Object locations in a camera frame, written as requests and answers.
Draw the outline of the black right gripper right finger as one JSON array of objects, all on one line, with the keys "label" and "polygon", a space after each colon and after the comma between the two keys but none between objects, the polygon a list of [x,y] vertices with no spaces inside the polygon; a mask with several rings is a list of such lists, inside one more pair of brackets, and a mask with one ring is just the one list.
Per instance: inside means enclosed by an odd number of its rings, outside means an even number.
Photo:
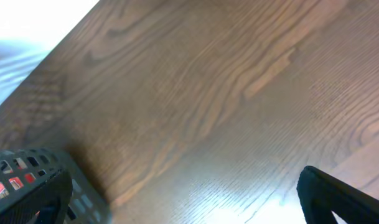
[{"label": "black right gripper right finger", "polygon": [[297,194],[307,223],[337,223],[337,214],[347,223],[379,224],[379,200],[316,167],[303,168]]}]

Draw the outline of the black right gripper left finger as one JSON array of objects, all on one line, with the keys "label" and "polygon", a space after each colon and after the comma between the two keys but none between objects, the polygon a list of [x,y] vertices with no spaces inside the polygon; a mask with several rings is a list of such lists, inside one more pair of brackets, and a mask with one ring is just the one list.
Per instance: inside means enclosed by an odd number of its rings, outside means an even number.
[{"label": "black right gripper left finger", "polygon": [[63,223],[72,191],[67,170],[43,175],[0,200],[0,223]]}]

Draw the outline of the orange San Remo spaghetti pack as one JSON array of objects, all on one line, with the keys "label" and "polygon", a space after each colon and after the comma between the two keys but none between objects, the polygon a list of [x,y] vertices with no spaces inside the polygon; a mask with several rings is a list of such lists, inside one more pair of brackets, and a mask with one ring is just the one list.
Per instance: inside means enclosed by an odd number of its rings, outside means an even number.
[{"label": "orange San Remo spaghetti pack", "polygon": [[36,181],[30,166],[20,157],[0,160],[0,200]]}]

